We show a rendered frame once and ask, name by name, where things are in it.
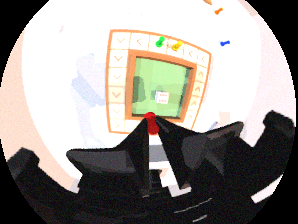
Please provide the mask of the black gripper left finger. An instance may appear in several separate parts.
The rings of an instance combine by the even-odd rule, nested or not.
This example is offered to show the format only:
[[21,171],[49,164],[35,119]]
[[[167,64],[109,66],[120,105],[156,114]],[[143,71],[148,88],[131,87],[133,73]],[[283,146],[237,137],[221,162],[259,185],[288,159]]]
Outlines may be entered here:
[[150,192],[149,153],[148,119],[144,119],[114,148],[72,148],[65,157],[81,173],[129,176],[145,197]]

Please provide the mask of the green pawn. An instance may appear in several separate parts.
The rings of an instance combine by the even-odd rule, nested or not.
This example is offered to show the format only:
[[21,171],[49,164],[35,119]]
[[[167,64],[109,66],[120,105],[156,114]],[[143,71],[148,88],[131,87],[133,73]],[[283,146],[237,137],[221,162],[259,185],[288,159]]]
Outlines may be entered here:
[[162,41],[165,40],[164,36],[160,36],[160,39],[158,39],[157,43],[156,43],[156,47],[160,48],[162,47]]

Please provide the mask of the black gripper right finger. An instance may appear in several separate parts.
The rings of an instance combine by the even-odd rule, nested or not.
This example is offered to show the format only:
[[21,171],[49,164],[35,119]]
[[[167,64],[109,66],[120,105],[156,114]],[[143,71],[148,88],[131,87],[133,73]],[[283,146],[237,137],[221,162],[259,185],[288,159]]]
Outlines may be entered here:
[[189,188],[189,180],[192,180],[210,149],[241,136],[242,128],[245,128],[245,123],[238,120],[206,132],[186,129],[161,117],[156,117],[156,123],[158,139],[165,149],[165,155],[169,159],[170,168],[180,190]]

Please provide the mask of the white die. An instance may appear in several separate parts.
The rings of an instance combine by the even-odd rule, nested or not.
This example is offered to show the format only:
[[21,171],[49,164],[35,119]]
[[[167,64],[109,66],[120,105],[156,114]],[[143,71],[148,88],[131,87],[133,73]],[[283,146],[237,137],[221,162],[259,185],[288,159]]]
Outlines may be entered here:
[[168,104],[169,92],[166,91],[156,91],[156,101],[160,104]]

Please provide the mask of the red pawn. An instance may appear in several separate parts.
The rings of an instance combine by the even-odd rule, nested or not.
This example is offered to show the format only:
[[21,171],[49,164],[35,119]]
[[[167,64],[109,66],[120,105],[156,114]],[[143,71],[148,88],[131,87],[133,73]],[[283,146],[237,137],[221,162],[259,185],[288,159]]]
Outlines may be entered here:
[[145,119],[148,119],[148,129],[149,129],[150,135],[156,135],[156,133],[158,132],[156,117],[157,117],[156,113],[153,113],[153,112],[146,113],[145,115]]

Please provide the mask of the yellow pawn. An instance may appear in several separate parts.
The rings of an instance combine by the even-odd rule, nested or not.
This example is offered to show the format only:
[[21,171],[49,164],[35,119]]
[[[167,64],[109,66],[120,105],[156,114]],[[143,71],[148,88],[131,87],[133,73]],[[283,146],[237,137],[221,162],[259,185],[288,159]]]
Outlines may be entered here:
[[178,40],[177,44],[172,45],[172,49],[174,49],[174,51],[177,51],[177,49],[180,48],[180,45],[182,45],[182,41]]

